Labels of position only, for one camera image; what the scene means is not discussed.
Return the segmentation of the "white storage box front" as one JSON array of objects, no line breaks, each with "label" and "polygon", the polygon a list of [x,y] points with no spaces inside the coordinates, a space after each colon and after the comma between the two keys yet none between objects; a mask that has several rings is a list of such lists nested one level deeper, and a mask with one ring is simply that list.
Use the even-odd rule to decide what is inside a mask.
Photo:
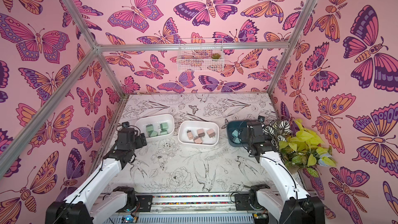
[{"label": "white storage box front", "polygon": [[[160,128],[160,123],[167,122],[168,123],[168,135],[160,135],[161,128]],[[154,138],[150,138],[148,133],[146,132],[146,125],[152,124],[154,131],[158,132],[158,136]],[[175,121],[174,117],[171,114],[162,114],[162,115],[155,115],[155,116],[149,116],[149,117],[144,117],[139,119],[135,124],[136,127],[138,127],[145,135],[146,140],[148,143],[160,141],[163,139],[169,139],[174,135],[175,131]]]}]

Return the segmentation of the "white storage box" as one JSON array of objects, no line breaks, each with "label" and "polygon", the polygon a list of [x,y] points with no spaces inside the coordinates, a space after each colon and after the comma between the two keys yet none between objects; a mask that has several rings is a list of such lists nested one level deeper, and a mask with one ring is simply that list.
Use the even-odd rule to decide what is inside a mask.
[{"label": "white storage box", "polygon": [[187,147],[213,148],[219,142],[219,126],[207,121],[184,121],[178,131],[179,142]]},{"label": "white storage box", "polygon": [[[160,123],[167,122],[168,123],[168,135],[160,135],[161,128],[160,128]],[[158,132],[158,136],[154,138],[150,138],[148,133],[146,132],[146,125],[152,124],[154,131]],[[144,117],[139,119],[135,124],[136,127],[138,127],[145,135],[146,140],[148,143],[160,141],[163,139],[169,139],[174,135],[175,131],[175,121],[174,117],[171,114],[162,114],[162,115],[155,115],[155,116],[149,116],[149,117]]]}]

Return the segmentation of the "blue plug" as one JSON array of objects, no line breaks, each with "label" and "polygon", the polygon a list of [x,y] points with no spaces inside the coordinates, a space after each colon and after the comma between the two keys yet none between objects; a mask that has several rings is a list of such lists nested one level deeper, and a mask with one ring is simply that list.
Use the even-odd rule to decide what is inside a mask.
[{"label": "blue plug", "polygon": [[234,136],[234,137],[236,137],[236,138],[238,138],[240,134],[241,134],[241,130],[235,129],[235,130],[232,132],[232,136]]},{"label": "blue plug", "polygon": [[239,138],[234,138],[232,140],[232,144],[235,145],[235,146],[242,146],[243,145],[243,143],[241,142],[241,140]]}]

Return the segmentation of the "dark teal storage box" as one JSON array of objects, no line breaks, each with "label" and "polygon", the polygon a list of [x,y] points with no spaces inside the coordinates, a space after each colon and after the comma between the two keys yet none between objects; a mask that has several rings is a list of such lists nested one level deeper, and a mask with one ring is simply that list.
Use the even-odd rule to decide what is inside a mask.
[{"label": "dark teal storage box", "polygon": [[228,142],[232,147],[248,147],[247,141],[247,120],[231,121],[227,124]]}]

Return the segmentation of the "pink plug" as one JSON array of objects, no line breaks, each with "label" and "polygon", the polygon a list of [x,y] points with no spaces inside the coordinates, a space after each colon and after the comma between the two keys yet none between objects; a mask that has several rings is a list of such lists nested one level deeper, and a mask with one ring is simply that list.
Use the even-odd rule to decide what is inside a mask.
[{"label": "pink plug", "polygon": [[201,138],[204,137],[204,136],[205,136],[205,131],[204,131],[204,129],[198,129],[198,130],[197,130],[197,134],[198,134],[198,136],[201,137]]},{"label": "pink plug", "polygon": [[190,130],[187,131],[187,137],[188,137],[189,140],[193,140],[194,139],[192,131],[190,131]]},{"label": "pink plug", "polygon": [[201,138],[200,136],[194,137],[193,141],[194,141],[196,144],[202,144],[202,143],[203,143],[203,140],[202,140],[202,138]]},{"label": "pink plug", "polygon": [[215,130],[214,129],[208,129],[207,130],[207,135],[208,135],[208,137],[209,138],[215,138],[216,137],[216,132],[215,132]]}]

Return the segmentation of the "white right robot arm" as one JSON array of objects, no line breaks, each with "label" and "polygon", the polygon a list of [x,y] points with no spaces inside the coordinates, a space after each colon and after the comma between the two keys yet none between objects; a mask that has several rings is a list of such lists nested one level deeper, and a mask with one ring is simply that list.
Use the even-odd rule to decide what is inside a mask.
[{"label": "white right robot arm", "polygon": [[293,177],[282,157],[282,142],[293,134],[288,120],[265,124],[259,120],[247,122],[243,140],[251,157],[265,169],[276,190],[269,186],[253,186],[251,204],[263,207],[271,224],[324,224],[324,205],[311,196]]}]

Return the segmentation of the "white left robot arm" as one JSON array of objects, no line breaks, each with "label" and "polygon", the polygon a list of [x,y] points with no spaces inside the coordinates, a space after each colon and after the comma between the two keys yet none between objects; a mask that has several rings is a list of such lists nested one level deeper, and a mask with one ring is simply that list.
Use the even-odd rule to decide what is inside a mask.
[{"label": "white left robot arm", "polygon": [[62,201],[53,202],[46,211],[47,224],[101,224],[114,213],[127,213],[140,207],[132,187],[118,186],[110,196],[95,204],[109,182],[126,165],[136,159],[135,150],[147,145],[144,133],[138,127],[122,127],[110,151],[102,158],[101,164],[83,184]]}]

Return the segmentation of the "potted green plant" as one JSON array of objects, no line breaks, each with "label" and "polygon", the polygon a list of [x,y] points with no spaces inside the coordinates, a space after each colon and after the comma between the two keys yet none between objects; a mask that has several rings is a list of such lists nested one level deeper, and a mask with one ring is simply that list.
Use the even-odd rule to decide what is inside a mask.
[{"label": "potted green plant", "polygon": [[263,127],[276,145],[287,168],[298,169],[317,178],[318,167],[335,167],[332,147],[326,147],[322,138],[302,125],[302,120],[274,120]]}]

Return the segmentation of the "small green succulent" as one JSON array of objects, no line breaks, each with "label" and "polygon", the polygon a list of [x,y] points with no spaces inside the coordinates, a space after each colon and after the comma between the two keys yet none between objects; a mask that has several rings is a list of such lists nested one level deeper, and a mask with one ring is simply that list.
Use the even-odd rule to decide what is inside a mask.
[{"label": "small green succulent", "polygon": [[222,55],[219,54],[219,53],[215,53],[215,54],[212,54],[212,55],[211,55],[211,58],[212,58],[213,60],[219,60],[219,59],[222,58]]}]

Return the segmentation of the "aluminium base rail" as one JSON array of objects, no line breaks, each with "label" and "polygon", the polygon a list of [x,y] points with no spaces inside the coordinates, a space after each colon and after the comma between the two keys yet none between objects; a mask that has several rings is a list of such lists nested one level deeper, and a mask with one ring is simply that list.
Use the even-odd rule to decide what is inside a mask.
[{"label": "aluminium base rail", "polygon": [[101,194],[92,207],[64,201],[54,224],[324,224],[320,201],[311,198],[282,207],[274,217],[265,207],[253,206],[247,192],[214,194],[137,194],[122,191]]}]

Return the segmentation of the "aluminium frame top bar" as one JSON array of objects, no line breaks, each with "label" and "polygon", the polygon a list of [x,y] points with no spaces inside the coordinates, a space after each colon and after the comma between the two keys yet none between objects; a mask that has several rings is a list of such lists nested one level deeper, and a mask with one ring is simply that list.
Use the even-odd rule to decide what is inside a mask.
[{"label": "aluminium frame top bar", "polygon": [[179,49],[287,49],[289,42],[254,42],[254,43],[201,43],[201,44],[131,44],[131,45],[101,45],[99,52],[113,51],[175,51]]}]

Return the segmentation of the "aluminium frame left beam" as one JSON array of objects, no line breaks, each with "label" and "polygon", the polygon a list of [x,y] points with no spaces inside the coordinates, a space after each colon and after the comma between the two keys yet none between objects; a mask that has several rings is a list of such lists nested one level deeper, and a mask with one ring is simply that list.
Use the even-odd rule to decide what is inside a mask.
[{"label": "aluminium frame left beam", "polygon": [[41,125],[47,120],[51,113],[62,102],[65,95],[71,87],[78,81],[86,67],[96,58],[97,50],[92,49],[85,58],[78,63],[62,85],[50,97],[50,99],[39,109],[32,120],[14,137],[12,143],[1,155],[1,177],[7,172],[14,161],[23,152],[25,147],[33,138],[34,134],[39,130]]}]

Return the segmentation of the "aluminium frame post left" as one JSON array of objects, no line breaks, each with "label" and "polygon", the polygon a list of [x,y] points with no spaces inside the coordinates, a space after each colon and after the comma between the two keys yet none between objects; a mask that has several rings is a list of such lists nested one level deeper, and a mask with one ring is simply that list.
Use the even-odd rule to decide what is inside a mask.
[{"label": "aluminium frame post left", "polygon": [[110,64],[106,61],[104,55],[102,52],[99,50],[100,46],[96,42],[95,38],[92,36],[89,28],[87,27],[86,23],[84,22],[83,17],[81,16],[81,13],[79,12],[77,6],[75,5],[73,0],[61,0],[67,10],[69,11],[72,19],[74,20],[76,26],[81,31],[82,36],[88,43],[88,45],[91,48],[91,51],[93,51],[99,61],[99,63],[102,65],[103,70],[106,72],[106,75],[110,79],[111,83],[113,84],[113,87],[116,89],[118,94],[123,98],[125,94],[122,91],[121,85],[116,78],[115,74],[113,73],[112,68],[110,67]]}]

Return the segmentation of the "aluminium frame post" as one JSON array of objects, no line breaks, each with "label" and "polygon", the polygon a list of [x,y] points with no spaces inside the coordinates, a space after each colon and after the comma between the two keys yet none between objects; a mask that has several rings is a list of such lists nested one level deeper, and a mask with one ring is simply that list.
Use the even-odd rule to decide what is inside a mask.
[{"label": "aluminium frame post", "polygon": [[115,74],[113,73],[112,68],[110,67],[110,64],[106,61],[104,55],[102,52],[99,50],[100,46],[96,42],[95,38],[92,36],[89,28],[87,27],[86,23],[84,22],[83,17],[81,16],[81,13],[79,12],[77,6],[75,5],[73,0],[61,0],[67,10],[69,11],[72,19],[74,20],[76,26],[81,31],[82,36],[88,43],[88,45],[91,48],[91,51],[93,51],[99,61],[99,63],[102,65],[103,70],[106,72],[106,75],[110,79],[111,83],[113,84],[113,87],[116,89],[118,94],[123,98],[125,94],[122,91],[121,85],[116,78]]},{"label": "aluminium frame post", "polygon": [[304,30],[304,27],[313,11],[315,8],[315,5],[318,3],[318,0],[306,0],[304,8],[301,11],[301,14],[299,16],[298,22],[292,32],[292,35],[289,39],[289,46],[288,48],[285,49],[283,52],[283,55],[281,59],[279,60],[279,64],[277,66],[277,69],[275,71],[275,74],[269,84],[267,93],[269,96],[273,94],[273,90],[277,86],[277,81],[279,80],[280,76],[282,75],[282,72],[284,71],[284,68],[287,64],[287,62],[290,59],[290,56],[293,53],[295,45],[298,43],[299,38],[301,37],[301,34]]}]

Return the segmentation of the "aluminium frame post right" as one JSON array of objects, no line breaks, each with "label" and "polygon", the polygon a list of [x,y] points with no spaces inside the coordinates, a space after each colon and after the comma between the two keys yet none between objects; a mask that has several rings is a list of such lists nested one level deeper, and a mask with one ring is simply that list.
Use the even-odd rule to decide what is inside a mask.
[{"label": "aluminium frame post right", "polygon": [[273,94],[273,90],[277,86],[277,81],[279,80],[280,76],[282,75],[282,72],[284,71],[284,68],[287,64],[287,62],[290,59],[290,56],[293,53],[295,45],[298,43],[299,38],[301,37],[301,34],[304,30],[304,27],[313,11],[315,8],[315,5],[318,3],[318,0],[306,0],[304,8],[301,11],[301,14],[299,16],[298,22],[292,32],[292,35],[289,39],[289,46],[288,48],[285,49],[283,52],[283,55],[281,59],[279,60],[279,64],[277,66],[277,69],[275,71],[275,74],[269,84],[267,93],[269,96]]}]

